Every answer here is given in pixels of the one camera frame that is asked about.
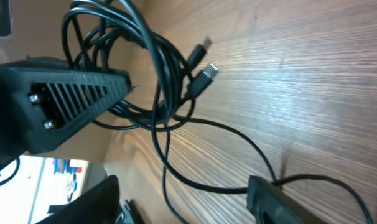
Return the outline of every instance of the beige wall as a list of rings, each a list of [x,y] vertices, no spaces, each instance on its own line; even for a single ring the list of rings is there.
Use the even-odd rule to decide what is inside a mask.
[[[10,2],[12,35],[0,38],[0,63],[20,60],[27,55],[65,58],[60,28],[71,0],[10,0]],[[140,10],[144,9],[145,0],[134,2]],[[98,18],[91,16],[79,17],[79,21],[84,34],[98,24]],[[78,45],[75,37],[71,32],[69,36],[72,52],[76,54]],[[126,43],[124,40],[116,43],[115,49],[112,50],[110,66],[126,68],[129,65],[131,46],[131,43]],[[112,123],[114,119],[115,117],[110,114],[101,116],[101,120],[107,123]],[[111,131],[89,124],[57,150],[42,156],[103,162],[110,137]]]

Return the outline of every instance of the cable connector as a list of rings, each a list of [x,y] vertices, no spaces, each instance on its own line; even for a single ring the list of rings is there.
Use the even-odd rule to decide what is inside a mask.
[[[211,39],[207,37],[201,44],[197,44],[187,59],[189,70],[193,70],[207,54],[208,49],[212,45]]]
[[[203,70],[199,71],[193,81],[187,85],[188,96],[197,98],[212,83],[213,79],[218,75],[219,69],[215,64],[209,63]]]

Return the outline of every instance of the screw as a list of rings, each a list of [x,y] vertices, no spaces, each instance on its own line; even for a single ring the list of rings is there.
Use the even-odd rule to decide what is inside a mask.
[[[29,101],[31,101],[32,104],[38,104],[40,103],[40,96],[39,94],[33,94],[29,96]]]
[[[44,123],[44,127],[45,127],[45,129],[54,129],[55,128],[55,124],[54,124],[54,122],[53,121],[46,121],[45,123]]]

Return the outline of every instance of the cable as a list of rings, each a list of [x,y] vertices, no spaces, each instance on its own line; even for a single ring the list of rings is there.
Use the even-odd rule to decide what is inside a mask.
[[[115,116],[130,121],[132,125],[112,126],[109,124],[103,124],[99,121],[94,121],[94,123],[102,128],[113,130],[143,128],[151,132],[155,150],[164,165],[162,176],[164,198],[167,206],[180,221],[186,223],[181,215],[179,215],[171,206],[166,194],[165,184],[167,171],[169,171],[182,183],[195,189],[220,194],[245,194],[248,192],[247,187],[224,188],[194,182],[177,172],[169,164],[167,161],[167,156],[170,144],[170,132],[183,126],[187,122],[216,126],[242,137],[261,156],[266,167],[268,168],[272,178],[272,183],[274,185],[281,185],[299,179],[321,178],[321,176],[317,175],[297,175],[286,179],[277,180],[268,159],[260,148],[252,140],[250,140],[249,137],[224,124],[216,123],[214,121],[207,121],[204,119],[191,118],[195,109],[195,99],[207,88],[207,86],[211,84],[214,76],[218,73],[216,66],[210,63],[206,68],[199,71],[196,76],[191,74],[193,69],[204,58],[207,49],[211,44],[210,40],[206,39],[204,43],[198,44],[190,54],[189,58],[186,60],[173,44],[149,29],[143,16],[139,13],[138,9],[130,0],[119,0],[129,14],[111,7],[111,2],[112,0],[106,0],[105,3],[96,0],[73,1],[71,3],[70,10],[63,19],[63,50],[70,69],[103,73],[113,72],[113,70],[108,67],[109,53],[115,41],[120,37],[127,41],[134,42],[149,51],[157,75],[156,92],[154,94],[154,101],[151,110],[140,108],[126,100],[120,100],[109,109],[109,112]],[[100,18],[99,27],[95,27],[93,30],[91,30],[85,38],[82,36],[77,20],[77,17],[81,14],[89,14]],[[68,46],[67,30],[70,23],[73,24],[73,28],[81,48],[81,51],[75,58],[72,57]],[[99,53],[101,58],[101,67],[98,67],[97,63]],[[183,82],[185,78],[189,80],[189,84],[187,85],[187,90],[184,93]],[[186,102],[190,102],[188,113],[185,116],[176,115],[176,111]],[[177,123],[173,124],[172,126],[168,126],[167,124],[170,119],[176,120]],[[162,152],[159,145],[157,138],[158,132],[167,133],[165,153]],[[359,203],[368,222],[371,220],[372,223],[370,213],[365,207],[364,202],[353,189],[343,182],[330,177],[323,177],[323,179],[320,180],[326,180],[334,184],[338,184],[341,187],[349,190],[349,192]]]
[[[10,177],[0,181],[0,186],[6,184],[7,182],[9,182],[11,179],[13,179],[13,177],[17,174],[17,172],[19,171],[19,168],[20,168],[20,158],[17,158],[16,159],[16,168],[14,169],[14,172],[12,173],[12,175],[10,175]]]
[[[274,181],[272,182],[272,184],[274,186],[281,186],[281,185],[288,184],[297,180],[324,180],[324,181],[333,183],[335,185],[338,185],[340,187],[343,187],[355,198],[355,200],[357,201],[357,204],[360,206],[361,211],[364,214],[364,217],[366,218],[367,223],[368,224],[373,223],[371,214],[368,211],[367,206],[365,205],[363,199],[361,199],[360,195],[358,195],[358,193],[353,188],[351,188],[349,185],[347,185],[346,183],[340,180],[334,179],[332,177],[324,176],[324,175],[297,174],[297,175],[292,175],[290,177],[286,177],[286,178]]]

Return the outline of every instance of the wood grain surface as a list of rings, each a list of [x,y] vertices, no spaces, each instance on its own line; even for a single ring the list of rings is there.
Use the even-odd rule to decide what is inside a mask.
[[[220,74],[194,117],[247,134],[278,177],[324,174],[348,183],[377,223],[377,0],[157,0],[144,15],[185,56],[206,36],[214,41],[199,68],[215,62]],[[156,75],[147,51],[135,49],[129,72],[137,88],[128,100],[150,108]],[[172,133],[169,158],[205,184],[270,179],[242,139],[200,124]],[[148,131],[114,132],[105,165],[119,177],[121,200],[136,199],[148,223],[178,223],[162,199],[162,165]],[[167,188],[190,223],[254,223],[245,195],[201,192],[170,174]],[[330,223],[365,222],[340,187],[303,181],[284,191]]]

